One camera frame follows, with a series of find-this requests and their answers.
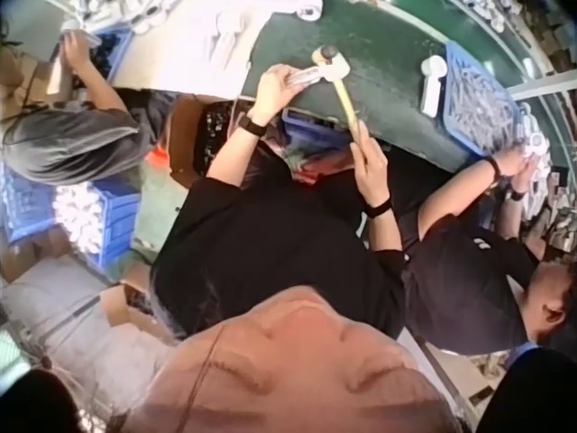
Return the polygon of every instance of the hammer head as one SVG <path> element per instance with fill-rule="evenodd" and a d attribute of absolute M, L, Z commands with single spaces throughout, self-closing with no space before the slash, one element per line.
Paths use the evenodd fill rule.
<path fill-rule="evenodd" d="M 324 79 L 333 82 L 343 79 L 349 72 L 351 66 L 343 57 L 343 54 L 334 45 L 324 45 L 313 52 L 313 62 L 319 67 Z"/>

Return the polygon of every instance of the black t-shirt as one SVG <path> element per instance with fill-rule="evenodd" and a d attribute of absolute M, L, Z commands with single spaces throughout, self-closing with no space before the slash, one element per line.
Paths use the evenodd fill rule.
<path fill-rule="evenodd" d="M 403 264 L 401 252 L 367 251 L 306 187 L 257 195 L 201 179 L 153 266 L 152 300 L 184 337 L 307 284 L 340 314 L 397 337 Z"/>
<path fill-rule="evenodd" d="M 507 350 L 527 341 L 509 280 L 526 289 L 538 260 L 518 240 L 449 216 L 411 248 L 408 324 L 461 355 Z"/>

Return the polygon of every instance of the blue plastic crate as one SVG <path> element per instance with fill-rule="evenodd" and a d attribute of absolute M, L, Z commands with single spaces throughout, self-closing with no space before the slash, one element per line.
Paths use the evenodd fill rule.
<path fill-rule="evenodd" d="M 305 143 L 309 150 L 343 149 L 348 147 L 352 140 L 348 131 L 336 131 L 330 127 L 316 124 L 315 119 L 306 119 L 290 110 L 283 110 L 282 120 L 285 125 L 285 132 L 290 139 Z"/>
<path fill-rule="evenodd" d="M 32 182 L 0 164 L 1 218 L 8 242 L 17 242 L 56 225 L 55 189 Z"/>
<path fill-rule="evenodd" d="M 114 78 L 114 75 L 120 67 L 120 63 L 123 60 L 124 54 L 128 49 L 128 45 L 134 36 L 133 31 L 128 27 L 111 27 L 101 30 L 96 34 L 96 36 L 103 38 L 110 34 L 118 37 L 119 41 L 112 50 L 111 54 L 108 56 L 108 62 L 110 63 L 110 73 L 108 74 L 108 77 L 106 77 L 106 80 L 108 81 L 112 81 Z"/>
<path fill-rule="evenodd" d="M 130 250 L 141 193 L 117 177 L 92 182 L 92 190 L 100 197 L 104 228 L 100 253 L 86 258 L 103 270 Z"/>
<path fill-rule="evenodd" d="M 461 76 L 467 76 L 471 80 L 475 80 L 476 88 L 483 88 L 487 94 L 491 93 L 496 99 L 501 103 L 500 105 L 483 106 L 482 101 L 478 104 L 479 113 L 472 114 L 471 112 L 466 113 L 467 116 L 471 115 L 479 116 L 485 115 L 486 110 L 493 110 L 494 113 L 497 108 L 502 109 L 502 113 L 499 112 L 501 118 L 506 119 L 507 116 L 510 117 L 510 126 L 503 126 L 500 130 L 491 127 L 490 123 L 483 123 L 486 128 L 485 131 L 479 131 L 481 136 L 492 135 L 495 139 L 494 142 L 497 144 L 497 149 L 501 145 L 507 145 L 506 138 L 501 140 L 501 137 L 506 137 L 509 135 L 511 140 L 516 138 L 517 125 L 520 120 L 520 112 L 517 104 L 511 98 L 509 92 L 501 86 L 501 84 L 464 48 L 454 41 L 449 41 L 445 45 L 446 48 L 446 61 L 447 61 L 447 76 L 444 86 L 444 109 L 443 109 L 443 124 L 444 128 L 449 133 L 456 142 L 458 142 L 465 150 L 469 151 L 473 156 L 484 157 L 487 156 L 489 150 L 486 148 L 481 148 L 478 143 L 475 142 L 475 138 L 466 134 L 463 129 L 463 121 L 459 121 L 459 116 L 463 113 L 459 113 L 459 101 L 457 98 L 462 97 L 461 95 L 455 94 L 455 85 L 457 84 L 457 79 L 460 83 L 467 86 L 467 81 Z"/>

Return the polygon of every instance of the green table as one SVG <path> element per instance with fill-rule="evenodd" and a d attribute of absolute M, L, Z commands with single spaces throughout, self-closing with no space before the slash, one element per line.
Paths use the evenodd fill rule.
<path fill-rule="evenodd" d="M 481 62 L 490 62 L 496 78 L 508 87 L 522 82 L 527 73 L 522 63 L 524 58 L 532 61 L 527 47 L 509 31 L 500 41 L 449 0 L 380 4 L 384 10 L 365 3 L 325 0 L 323 17 L 316 23 L 275 14 L 255 44 L 243 94 L 254 96 L 261 73 L 270 65 L 282 62 L 308 67 L 311 53 L 332 43 L 351 64 L 345 85 L 371 132 L 446 170 L 458 170 L 468 162 L 469 154 L 437 121 L 419 111 L 420 63 L 432 54 L 443 54 L 444 43 L 452 39 Z M 538 99 L 531 105 L 552 142 L 555 163 L 569 165 L 564 146 L 571 136 L 563 118 L 558 117 L 562 115 L 559 104 L 554 99 L 545 103 Z M 308 89 L 294 101 L 294 107 L 344 122 L 334 89 L 327 83 Z"/>

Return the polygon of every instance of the wristwatch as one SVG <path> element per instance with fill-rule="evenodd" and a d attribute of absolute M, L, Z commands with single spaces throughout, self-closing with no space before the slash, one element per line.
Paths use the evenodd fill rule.
<path fill-rule="evenodd" d="M 267 133 L 268 125 L 260 126 L 259 124 L 255 124 L 247 115 L 241 117 L 239 120 L 238 125 L 245 131 L 248 131 L 252 135 L 256 135 L 257 137 L 261 138 L 263 135 Z"/>
<path fill-rule="evenodd" d="M 509 189 L 507 191 L 507 194 L 505 194 L 505 199 L 512 201 L 521 201 L 524 196 L 525 193 L 523 192 L 517 192 L 514 189 Z"/>

